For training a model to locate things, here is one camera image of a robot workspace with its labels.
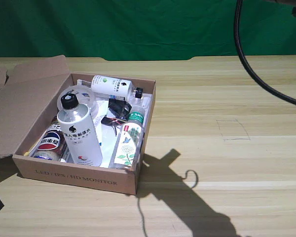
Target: bottle with leaf design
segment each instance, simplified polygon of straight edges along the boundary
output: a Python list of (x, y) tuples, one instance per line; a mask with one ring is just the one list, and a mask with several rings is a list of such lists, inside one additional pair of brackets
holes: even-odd
[(139, 155), (140, 144), (143, 139), (143, 122), (145, 110), (139, 105), (134, 105), (129, 118), (123, 124), (118, 135), (116, 145), (111, 157), (109, 168), (133, 169), (134, 162)]

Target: plastic bottle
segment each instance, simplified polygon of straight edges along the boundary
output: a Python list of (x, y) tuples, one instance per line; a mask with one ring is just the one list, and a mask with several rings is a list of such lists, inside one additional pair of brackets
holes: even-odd
[(74, 94), (64, 95), (61, 103), (57, 120), (74, 163), (100, 166), (102, 153), (89, 107), (79, 104)]
[(140, 142), (143, 139), (143, 122), (145, 110), (141, 106), (133, 106), (128, 121), (123, 125), (117, 138), (109, 168), (134, 169), (139, 155)]
[(95, 75), (92, 82), (79, 80), (78, 83), (91, 88), (96, 96), (123, 100), (129, 102), (131, 98), (141, 98), (143, 89), (135, 87), (130, 80)]

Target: open cardboard box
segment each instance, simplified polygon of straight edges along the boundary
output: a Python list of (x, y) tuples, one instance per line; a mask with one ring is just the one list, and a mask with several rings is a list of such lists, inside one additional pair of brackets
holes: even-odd
[(63, 55), (17, 65), (6, 82), (0, 69), (0, 158), (12, 156), (24, 178), (124, 194), (136, 194), (141, 163), (155, 102), (155, 81), (132, 79), (152, 94), (145, 138), (135, 171), (84, 166), (24, 157), (57, 114), (59, 94), (77, 79), (91, 81), (94, 74), (71, 73)]

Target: wooden table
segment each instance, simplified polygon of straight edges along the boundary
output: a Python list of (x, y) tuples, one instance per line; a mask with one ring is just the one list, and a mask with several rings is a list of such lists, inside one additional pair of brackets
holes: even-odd
[[(296, 56), (249, 60), (296, 98)], [(257, 86), (237, 57), (68, 65), (157, 80), (138, 195), (23, 179), (3, 159), (0, 237), (296, 237), (296, 106)]]

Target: white bottle with black cap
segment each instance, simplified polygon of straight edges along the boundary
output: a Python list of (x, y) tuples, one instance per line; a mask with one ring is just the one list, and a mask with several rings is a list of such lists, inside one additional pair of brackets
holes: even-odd
[(79, 104), (74, 94), (64, 95), (61, 103), (57, 120), (74, 163), (100, 166), (102, 153), (89, 107)]
[(130, 80), (95, 75), (92, 82), (82, 83), (91, 87), (98, 97), (116, 99), (129, 102), (132, 98), (141, 98), (143, 89), (135, 87)]

